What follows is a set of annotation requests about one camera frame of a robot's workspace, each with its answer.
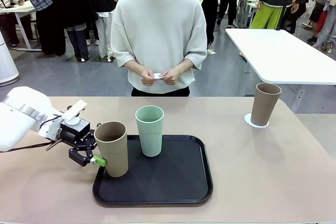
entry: red bag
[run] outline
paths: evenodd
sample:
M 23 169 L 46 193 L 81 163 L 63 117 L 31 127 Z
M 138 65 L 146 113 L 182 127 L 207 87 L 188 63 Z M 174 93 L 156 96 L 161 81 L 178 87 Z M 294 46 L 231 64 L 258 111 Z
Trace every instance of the red bag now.
M 319 20 L 317 21 L 317 33 L 319 33 L 322 30 L 324 23 L 326 22 L 325 19 L 327 18 L 327 15 L 328 11 L 324 10 L 321 16 L 319 17 Z

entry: man in white sweater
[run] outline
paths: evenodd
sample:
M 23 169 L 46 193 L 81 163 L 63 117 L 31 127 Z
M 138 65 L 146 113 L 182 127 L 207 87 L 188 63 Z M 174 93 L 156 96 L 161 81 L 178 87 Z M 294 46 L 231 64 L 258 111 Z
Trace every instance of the man in white sweater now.
M 111 32 L 118 66 L 129 69 L 132 96 L 189 96 L 191 69 L 201 69 L 207 55 L 199 0 L 119 0 Z

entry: white sweater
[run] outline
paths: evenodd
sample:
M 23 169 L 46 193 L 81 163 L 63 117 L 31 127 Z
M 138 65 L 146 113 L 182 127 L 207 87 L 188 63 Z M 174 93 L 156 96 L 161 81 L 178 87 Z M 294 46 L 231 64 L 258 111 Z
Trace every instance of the white sweater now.
M 199 0 L 119 0 L 111 33 L 119 67 L 136 60 L 154 73 L 162 73 L 189 59 L 201 69 L 207 55 L 206 22 Z M 140 91 L 163 94 L 186 88 L 195 78 L 190 69 L 174 86 L 162 80 L 144 86 L 132 71 L 128 80 Z

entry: tray rim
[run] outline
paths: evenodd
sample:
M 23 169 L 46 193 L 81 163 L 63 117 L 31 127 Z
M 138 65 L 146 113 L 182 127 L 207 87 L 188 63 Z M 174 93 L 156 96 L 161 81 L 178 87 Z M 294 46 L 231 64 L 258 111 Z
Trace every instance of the tray rim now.
M 102 181 L 102 177 L 104 175 L 104 171 L 105 171 L 105 167 L 100 166 L 98 171 L 97 171 L 97 175 L 95 178 L 95 181 L 93 182 L 93 186 L 92 186 L 92 193 L 94 198 L 96 199 L 97 202 L 106 205 L 106 206 L 114 206 L 114 205 L 119 205 L 119 206 L 130 206 L 130 205 L 199 205 L 205 201 L 207 201 L 212 192 L 213 192 L 213 181 L 212 181 L 212 176 L 211 176 L 211 171 L 210 171 L 210 165 L 209 165 L 209 161 L 208 161 L 208 157 L 207 157 L 207 152 L 206 152 L 206 148 L 204 143 L 196 136 L 192 136 L 192 135 L 163 135 L 162 137 L 176 137 L 176 136 L 180 136 L 183 137 L 184 140 L 189 140 L 189 141 L 194 141 L 197 142 L 198 145 L 201 148 L 201 155 L 202 155 L 202 160 L 203 160 L 203 167 L 204 167 L 204 172 L 205 172 L 205 179 L 207 182 L 207 192 L 205 194 L 205 196 L 201 199 L 197 199 L 197 200 L 184 200 L 184 201 L 176 201 L 176 202 L 152 202 L 152 201 L 145 201 L 145 202 L 119 202 L 119 201 L 114 201 L 114 202 L 106 202 L 105 200 L 103 200 L 99 193 L 98 193 L 98 188 L 100 187 L 101 181 Z M 128 135 L 127 139 L 128 140 L 137 140 L 139 138 L 139 135 Z

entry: black pants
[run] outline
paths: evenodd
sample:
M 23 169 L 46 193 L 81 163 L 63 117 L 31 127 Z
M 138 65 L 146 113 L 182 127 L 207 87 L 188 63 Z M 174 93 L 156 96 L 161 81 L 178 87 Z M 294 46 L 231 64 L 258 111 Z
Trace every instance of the black pants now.
M 290 34 L 294 34 L 297 20 L 307 11 L 306 2 L 299 4 L 299 8 L 295 13 L 290 13 L 290 11 L 291 6 L 285 11 L 284 17 L 281 20 L 280 29 L 286 30 Z
M 28 39 L 33 38 L 33 31 L 30 24 L 30 16 L 20 18 L 22 26 Z M 16 34 L 15 24 L 17 20 L 14 13 L 0 15 L 0 27 L 8 44 L 19 44 L 20 41 Z
M 75 51 L 76 58 L 87 59 L 89 57 L 88 46 L 86 45 L 85 30 L 67 31 L 69 39 Z
M 190 95 L 189 87 L 186 87 L 184 89 L 175 90 L 173 92 L 169 92 L 166 94 L 151 94 L 151 93 L 140 91 L 136 88 L 133 88 L 132 90 L 133 97 L 188 97 L 189 95 Z
M 36 25 L 40 36 L 42 52 L 46 55 L 53 53 L 56 56 L 63 55 L 65 53 L 64 29 L 58 21 L 53 4 L 36 12 Z
M 86 23 L 86 29 L 85 29 L 85 38 L 86 39 L 90 39 L 90 30 L 93 30 L 93 34 L 94 34 L 94 39 L 97 39 L 99 40 L 99 37 L 98 37 L 98 30 L 97 30 L 97 27 L 96 27 L 96 23 L 93 22 L 93 23 Z
M 233 21 L 236 19 L 237 16 L 237 0 L 220 0 L 219 18 L 224 18 L 227 6 L 229 6 L 229 10 L 227 11 L 227 16 L 229 20 L 227 24 L 231 26 L 233 25 Z
M 207 44 L 209 45 L 215 39 L 214 30 L 217 19 L 218 0 L 203 0 L 202 8 L 206 21 Z

